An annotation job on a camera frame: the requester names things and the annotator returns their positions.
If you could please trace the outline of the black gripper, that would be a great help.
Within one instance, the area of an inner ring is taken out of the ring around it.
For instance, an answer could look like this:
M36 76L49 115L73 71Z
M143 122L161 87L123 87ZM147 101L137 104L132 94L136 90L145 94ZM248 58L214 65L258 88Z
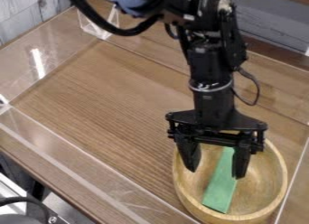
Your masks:
M264 149L267 124L247 117L234 106L232 90L214 93L192 92L195 108L169 112L167 136L177 146L185 168L196 171L202 152L199 144L222 145L234 148L231 174L244 177L251 154Z

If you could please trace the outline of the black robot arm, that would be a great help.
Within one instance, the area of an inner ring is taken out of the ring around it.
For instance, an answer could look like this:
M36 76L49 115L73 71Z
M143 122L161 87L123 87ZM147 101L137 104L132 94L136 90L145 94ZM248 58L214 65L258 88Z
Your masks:
M250 156L264 149L266 123L238 111L232 73L250 74L240 65L247 60L235 5L231 0L111 0L133 17L157 16L173 25L189 66L188 87L193 109L169 112L168 137L189 171L198 169L200 145L234 149L231 176L246 174Z

